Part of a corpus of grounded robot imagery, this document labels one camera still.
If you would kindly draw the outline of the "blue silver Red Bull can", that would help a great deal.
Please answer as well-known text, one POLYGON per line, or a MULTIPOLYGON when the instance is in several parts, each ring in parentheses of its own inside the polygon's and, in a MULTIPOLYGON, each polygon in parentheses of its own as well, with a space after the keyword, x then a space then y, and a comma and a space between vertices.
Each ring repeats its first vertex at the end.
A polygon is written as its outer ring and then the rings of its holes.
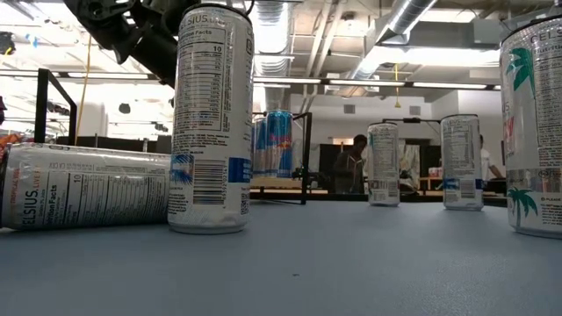
POLYGON ((254 177, 260 177, 265 174, 266 151, 267 151, 266 118, 258 118, 254 122, 254 152, 253 152, 254 177))
POLYGON ((292 114, 287 110, 270 111, 266 117, 267 176, 292 176, 292 114))

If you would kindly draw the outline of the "white Celsius can blue band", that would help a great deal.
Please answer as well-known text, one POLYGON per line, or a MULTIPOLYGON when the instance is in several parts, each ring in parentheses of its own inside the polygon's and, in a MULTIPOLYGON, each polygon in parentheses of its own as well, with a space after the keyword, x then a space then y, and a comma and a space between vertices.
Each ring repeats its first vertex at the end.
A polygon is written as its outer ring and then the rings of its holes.
POLYGON ((237 233, 249 216, 254 30, 224 4, 187 9, 178 31, 168 223, 237 233))
POLYGON ((476 114, 456 114, 440 122, 443 205, 447 210, 480 211, 483 178, 476 114))

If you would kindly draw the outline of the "white Celsius can yellow band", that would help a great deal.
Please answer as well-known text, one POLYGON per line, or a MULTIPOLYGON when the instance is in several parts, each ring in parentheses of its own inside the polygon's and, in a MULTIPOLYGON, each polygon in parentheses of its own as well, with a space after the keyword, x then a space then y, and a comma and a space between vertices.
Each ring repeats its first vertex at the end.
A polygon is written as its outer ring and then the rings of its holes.
POLYGON ((0 227, 14 230, 162 223, 169 156, 43 143, 0 158, 0 227))

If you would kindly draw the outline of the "black cabinet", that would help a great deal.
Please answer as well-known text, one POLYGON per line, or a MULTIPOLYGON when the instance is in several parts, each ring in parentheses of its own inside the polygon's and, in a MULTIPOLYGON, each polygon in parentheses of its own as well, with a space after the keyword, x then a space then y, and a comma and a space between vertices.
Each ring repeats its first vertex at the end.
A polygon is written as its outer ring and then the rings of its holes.
POLYGON ((321 144, 319 172, 324 176, 322 187, 324 189, 328 189, 329 193, 335 193, 335 161, 341 152, 348 150, 351 147, 352 146, 349 145, 344 145, 342 147, 340 145, 321 144))
POLYGON ((158 136, 157 140, 148 141, 101 136, 79 136, 76 145, 79 147, 97 147, 104 149, 148 152, 156 154, 171 153, 170 136, 158 136))

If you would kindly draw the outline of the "person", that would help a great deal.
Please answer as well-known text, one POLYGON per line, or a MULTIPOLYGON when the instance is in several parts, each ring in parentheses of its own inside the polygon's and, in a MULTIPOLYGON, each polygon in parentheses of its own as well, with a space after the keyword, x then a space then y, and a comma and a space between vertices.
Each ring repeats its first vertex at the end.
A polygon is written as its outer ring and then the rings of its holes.
POLYGON ((497 168, 491 154, 484 148, 484 137, 482 134, 479 136, 479 141, 482 178, 485 181, 503 178, 504 175, 497 168))
POLYGON ((364 159, 367 138, 358 134, 353 145, 341 152, 334 164, 336 194, 364 194, 364 159))

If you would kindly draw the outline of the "long ceiling light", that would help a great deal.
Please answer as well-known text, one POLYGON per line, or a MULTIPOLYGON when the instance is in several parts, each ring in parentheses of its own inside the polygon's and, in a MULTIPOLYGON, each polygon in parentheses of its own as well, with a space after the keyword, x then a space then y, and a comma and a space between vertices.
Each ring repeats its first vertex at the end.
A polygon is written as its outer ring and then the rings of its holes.
POLYGON ((400 81, 329 79, 328 85, 362 87, 404 87, 405 83, 400 81))
POLYGON ((275 83, 275 84, 324 84, 324 79, 319 78, 300 78, 300 77, 254 77, 254 83, 275 83))
POLYGON ((423 89, 443 89, 443 90, 485 90, 486 84, 478 83, 423 83, 414 82, 412 83, 414 88, 423 89))

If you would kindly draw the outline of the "white Celsius Peach Vibe can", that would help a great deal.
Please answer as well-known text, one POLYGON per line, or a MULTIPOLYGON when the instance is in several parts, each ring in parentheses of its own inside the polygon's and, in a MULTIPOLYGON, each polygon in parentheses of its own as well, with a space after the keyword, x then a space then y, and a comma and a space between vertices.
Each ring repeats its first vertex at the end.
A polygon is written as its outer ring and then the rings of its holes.
POLYGON ((562 14, 510 33, 500 66, 508 223, 562 239, 562 14))
POLYGON ((369 125, 367 184, 370 205, 400 203, 399 133, 394 123, 369 125))

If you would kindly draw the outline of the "blue table mat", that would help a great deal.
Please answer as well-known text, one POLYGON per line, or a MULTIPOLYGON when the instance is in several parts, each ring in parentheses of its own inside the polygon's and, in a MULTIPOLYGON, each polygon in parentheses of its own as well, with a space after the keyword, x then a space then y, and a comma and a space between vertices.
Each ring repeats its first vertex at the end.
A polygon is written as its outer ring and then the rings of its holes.
POLYGON ((0 316, 562 316, 562 241, 503 208, 254 203, 239 233, 0 230, 0 316))

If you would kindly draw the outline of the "black metal bar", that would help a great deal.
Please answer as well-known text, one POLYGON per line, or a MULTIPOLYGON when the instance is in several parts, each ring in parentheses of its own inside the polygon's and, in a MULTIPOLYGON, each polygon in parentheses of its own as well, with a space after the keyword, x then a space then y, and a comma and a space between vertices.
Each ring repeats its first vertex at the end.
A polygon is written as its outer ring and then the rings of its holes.
POLYGON ((405 124, 420 124, 420 123, 437 123, 440 124, 441 120, 440 119, 424 119, 424 118, 418 118, 418 117, 412 117, 412 118, 383 118, 382 119, 382 123, 397 123, 397 122, 401 122, 401 123, 405 123, 405 124))

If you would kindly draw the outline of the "silver ribbed air duct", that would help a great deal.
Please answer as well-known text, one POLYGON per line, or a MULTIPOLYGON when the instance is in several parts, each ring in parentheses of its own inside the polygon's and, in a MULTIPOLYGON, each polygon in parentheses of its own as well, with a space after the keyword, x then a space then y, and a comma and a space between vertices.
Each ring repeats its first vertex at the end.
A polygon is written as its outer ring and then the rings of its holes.
POLYGON ((255 1, 249 14, 255 35, 255 75, 289 75, 291 14, 292 5, 287 2, 255 1))

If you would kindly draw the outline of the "silver round air duct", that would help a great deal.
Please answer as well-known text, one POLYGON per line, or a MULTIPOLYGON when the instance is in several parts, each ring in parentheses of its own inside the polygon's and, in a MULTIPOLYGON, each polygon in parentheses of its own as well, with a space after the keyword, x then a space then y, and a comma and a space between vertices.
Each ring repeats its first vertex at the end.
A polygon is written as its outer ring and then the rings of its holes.
POLYGON ((406 45, 413 28, 437 1, 395 0, 390 12, 375 19, 368 29, 364 36, 364 56, 347 78, 370 79, 381 64, 392 58, 392 50, 385 45, 406 45))

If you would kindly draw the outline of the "grey rectangular air duct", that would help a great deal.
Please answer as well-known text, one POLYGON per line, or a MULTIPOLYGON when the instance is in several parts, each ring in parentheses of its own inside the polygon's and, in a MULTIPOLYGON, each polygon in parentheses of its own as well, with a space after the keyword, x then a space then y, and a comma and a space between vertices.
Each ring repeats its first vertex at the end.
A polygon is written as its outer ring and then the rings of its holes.
POLYGON ((496 49, 501 41, 500 23, 474 19, 469 23, 418 22, 404 34, 384 28, 375 46, 403 48, 496 49))

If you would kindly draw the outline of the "wooden shelf black metal frame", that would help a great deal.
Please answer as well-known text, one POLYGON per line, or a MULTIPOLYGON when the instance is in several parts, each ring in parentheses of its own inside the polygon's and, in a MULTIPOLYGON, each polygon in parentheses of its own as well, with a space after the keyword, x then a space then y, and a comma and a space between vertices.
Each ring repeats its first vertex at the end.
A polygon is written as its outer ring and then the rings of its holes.
MULTIPOLYGON (((34 140, 39 143, 46 141, 47 130, 47 101, 48 101, 48 88, 53 86, 58 93, 63 97, 69 106, 69 131, 68 141, 69 145, 76 144, 77 136, 77 113, 78 106, 72 100, 70 95, 65 89, 62 88, 61 83, 55 77, 54 73, 47 68, 39 68, 36 72, 37 77, 37 96, 36 96, 36 113, 34 119, 34 140)), ((273 191, 271 185, 258 184, 257 192, 251 192, 250 197, 256 200, 268 200, 279 203, 305 205, 308 200, 312 200, 313 194, 307 188, 308 180, 310 179, 310 172, 308 171, 310 161, 310 146, 312 135, 312 118, 311 113, 298 114, 294 119, 304 119, 306 128, 304 131, 304 149, 303 149, 303 171, 300 177, 300 184, 296 188, 281 188, 273 191)))

